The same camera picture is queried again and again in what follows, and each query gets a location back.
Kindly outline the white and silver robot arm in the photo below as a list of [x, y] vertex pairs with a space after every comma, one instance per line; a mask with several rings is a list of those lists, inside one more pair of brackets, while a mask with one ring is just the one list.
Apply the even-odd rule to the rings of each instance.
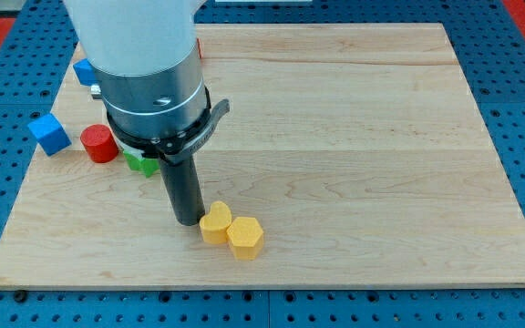
[[66, 0], [114, 127], [136, 138], [169, 138], [207, 107], [194, 25], [202, 3]]

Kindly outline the red block behind arm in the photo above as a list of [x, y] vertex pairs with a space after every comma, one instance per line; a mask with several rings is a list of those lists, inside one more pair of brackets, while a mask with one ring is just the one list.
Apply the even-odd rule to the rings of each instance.
[[202, 52], [201, 52], [201, 41], [200, 41], [199, 38], [196, 38], [196, 45], [197, 45], [197, 49], [198, 49], [199, 59], [202, 60], [203, 56], [202, 56]]

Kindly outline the blue block behind arm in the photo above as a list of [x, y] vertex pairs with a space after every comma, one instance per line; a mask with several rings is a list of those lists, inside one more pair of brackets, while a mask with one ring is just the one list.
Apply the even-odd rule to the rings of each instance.
[[90, 87], [97, 83], [93, 67], [86, 58], [78, 60], [72, 67], [80, 85]]

